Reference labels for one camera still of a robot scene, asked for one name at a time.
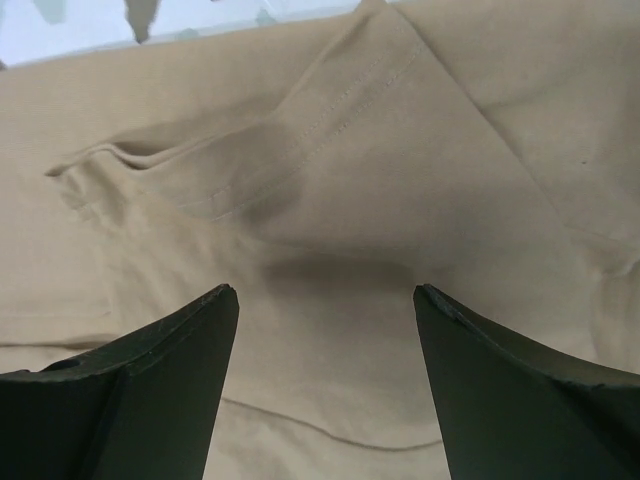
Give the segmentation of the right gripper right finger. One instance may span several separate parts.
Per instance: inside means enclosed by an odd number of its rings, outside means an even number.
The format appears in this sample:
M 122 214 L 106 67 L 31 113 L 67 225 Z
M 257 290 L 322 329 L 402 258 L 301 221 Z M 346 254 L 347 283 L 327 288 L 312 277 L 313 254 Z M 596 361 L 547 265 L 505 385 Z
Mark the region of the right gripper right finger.
M 638 479 L 638 375 L 549 348 L 431 285 L 413 302 L 452 478 Z

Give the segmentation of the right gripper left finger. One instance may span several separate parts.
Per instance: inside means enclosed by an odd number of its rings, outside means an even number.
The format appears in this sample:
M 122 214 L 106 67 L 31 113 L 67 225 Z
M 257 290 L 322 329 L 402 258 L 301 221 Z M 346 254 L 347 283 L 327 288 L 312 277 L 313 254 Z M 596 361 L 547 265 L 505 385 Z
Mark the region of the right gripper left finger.
M 237 329 L 221 285 L 38 372 L 1 377 L 5 479 L 199 479 Z

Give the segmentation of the beige t shirt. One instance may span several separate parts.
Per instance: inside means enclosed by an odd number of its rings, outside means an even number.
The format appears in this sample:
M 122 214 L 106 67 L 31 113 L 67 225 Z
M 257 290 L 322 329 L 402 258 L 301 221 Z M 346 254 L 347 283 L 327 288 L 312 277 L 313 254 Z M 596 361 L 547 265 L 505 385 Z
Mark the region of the beige t shirt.
M 444 479 L 431 283 L 639 369 L 639 5 L 364 1 L 1 75 L 1 368 L 219 284 L 209 479 Z

